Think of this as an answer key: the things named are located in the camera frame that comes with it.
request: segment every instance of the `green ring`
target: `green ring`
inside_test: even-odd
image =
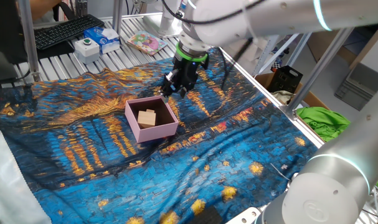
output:
[[[192,62],[202,62],[204,61],[205,59],[207,59],[208,55],[205,54],[203,57],[201,58],[192,58],[190,56],[188,56],[187,54],[183,53],[181,48],[179,47],[179,43],[176,44],[176,52],[182,56],[182,58],[186,59],[186,60],[189,60],[189,61],[192,61]]]

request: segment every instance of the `person's arm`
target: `person's arm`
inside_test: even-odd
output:
[[[60,3],[62,0],[30,0],[32,20],[36,20],[45,15],[49,10],[52,10],[54,6]]]

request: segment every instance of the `table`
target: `table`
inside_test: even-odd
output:
[[[145,15],[146,14],[123,16],[121,18],[122,20],[121,29],[119,33],[121,36],[121,39],[123,40],[123,43],[120,45],[120,49],[114,52],[101,55],[100,59],[97,60],[96,62],[85,65],[82,62],[80,62],[74,54],[65,54],[65,55],[59,55],[56,57],[40,59],[39,65],[40,65],[41,81],[76,78],[85,72],[99,73],[105,67],[108,67],[112,71],[117,71],[124,68],[130,68],[137,65],[142,65],[145,63],[173,57],[176,51],[176,44],[179,42],[179,39],[177,37],[164,39],[168,43],[167,47],[162,49],[158,54],[154,56],[149,56],[147,54],[144,54],[140,52],[139,50],[136,50],[125,44],[125,41],[128,40],[137,31],[147,30],[146,25],[143,22],[143,16]],[[112,17],[101,18],[101,20],[105,22],[105,27],[112,28]],[[54,26],[54,25],[55,23],[43,24],[38,28]],[[80,40],[82,38],[83,36],[73,39],[70,41],[70,43],[72,44],[72,42]],[[225,53],[225,57],[227,58],[228,61],[232,61],[232,58],[228,56],[226,53]],[[255,87],[257,87],[275,106],[277,107],[281,106],[281,103],[277,101],[274,97],[272,97],[271,94],[267,92],[267,90],[264,89],[264,87],[262,87],[261,84],[255,81],[255,79],[248,72],[246,72],[239,64],[236,64],[235,67]],[[22,77],[28,71],[29,65],[28,63],[20,63],[18,65],[14,65],[14,68],[16,69],[16,72],[19,75],[19,77]],[[15,82],[15,83],[1,84],[0,88],[10,88],[14,86],[30,84],[33,82],[34,82],[34,79],[29,75],[24,80],[19,80],[18,82]],[[323,141],[301,121],[294,120],[294,119],[290,119],[290,121],[316,147],[321,147],[323,145]],[[374,221],[375,218],[370,217],[366,215],[364,212],[362,212],[357,223],[365,223],[365,222],[369,223],[371,220]]]

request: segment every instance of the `book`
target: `book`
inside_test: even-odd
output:
[[[151,56],[159,52],[167,45],[165,41],[149,34],[146,31],[139,31],[128,41],[126,41],[126,43]]]

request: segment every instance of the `pink box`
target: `pink box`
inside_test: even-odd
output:
[[[154,110],[156,113],[156,125],[152,128],[142,129],[138,124],[138,114],[139,111],[146,111],[147,109]],[[176,133],[178,120],[171,107],[164,103],[160,96],[127,100],[125,116],[138,143],[172,136]]]

